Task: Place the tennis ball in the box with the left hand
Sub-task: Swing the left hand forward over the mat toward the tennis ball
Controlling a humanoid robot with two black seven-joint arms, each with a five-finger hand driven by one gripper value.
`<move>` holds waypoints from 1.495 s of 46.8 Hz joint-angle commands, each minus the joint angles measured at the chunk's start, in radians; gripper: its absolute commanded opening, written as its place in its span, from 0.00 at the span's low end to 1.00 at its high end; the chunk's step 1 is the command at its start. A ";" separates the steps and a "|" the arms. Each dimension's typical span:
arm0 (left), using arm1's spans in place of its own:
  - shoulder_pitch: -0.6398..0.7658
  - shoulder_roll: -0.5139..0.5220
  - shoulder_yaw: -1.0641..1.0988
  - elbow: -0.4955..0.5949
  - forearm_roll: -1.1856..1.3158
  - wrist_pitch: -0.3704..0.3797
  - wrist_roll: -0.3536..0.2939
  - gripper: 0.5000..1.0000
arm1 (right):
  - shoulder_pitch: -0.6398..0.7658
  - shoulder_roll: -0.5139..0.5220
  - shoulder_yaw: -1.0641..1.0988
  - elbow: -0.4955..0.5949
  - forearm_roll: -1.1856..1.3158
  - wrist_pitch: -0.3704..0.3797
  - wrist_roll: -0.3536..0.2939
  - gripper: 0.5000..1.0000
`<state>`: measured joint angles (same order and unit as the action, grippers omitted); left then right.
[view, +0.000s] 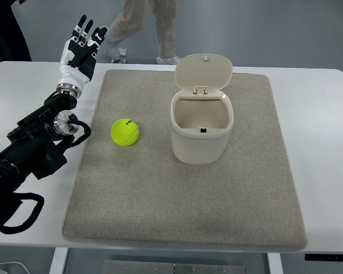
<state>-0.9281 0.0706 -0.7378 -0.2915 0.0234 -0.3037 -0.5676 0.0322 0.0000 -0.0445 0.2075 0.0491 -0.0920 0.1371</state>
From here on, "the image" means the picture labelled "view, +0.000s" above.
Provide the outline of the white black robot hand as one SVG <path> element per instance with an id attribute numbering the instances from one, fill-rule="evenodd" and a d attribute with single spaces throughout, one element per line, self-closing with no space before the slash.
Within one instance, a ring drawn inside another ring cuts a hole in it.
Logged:
<path id="1" fill-rule="evenodd" d="M 92 27 L 93 20 L 87 20 L 86 15 L 81 16 L 65 43 L 60 60 L 58 89 L 68 90 L 77 98 L 93 77 L 96 56 L 107 32 L 107 27 L 96 27 L 91 33 Z"/>

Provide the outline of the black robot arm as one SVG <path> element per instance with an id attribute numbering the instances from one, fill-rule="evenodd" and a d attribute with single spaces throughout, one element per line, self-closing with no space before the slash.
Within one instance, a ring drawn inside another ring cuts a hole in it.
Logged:
<path id="1" fill-rule="evenodd" d="M 37 179 L 52 175 L 66 164 L 65 151 L 91 135 L 90 127 L 72 112 L 80 94 L 75 85 L 60 83 L 43 106 L 20 120 L 17 128 L 8 133 L 10 145 L 0 152 L 1 233 L 23 232 L 41 213 L 45 201 L 41 195 L 16 192 L 26 178 L 31 174 Z M 36 202 L 30 216 L 18 226 L 7 226 L 25 200 Z"/>

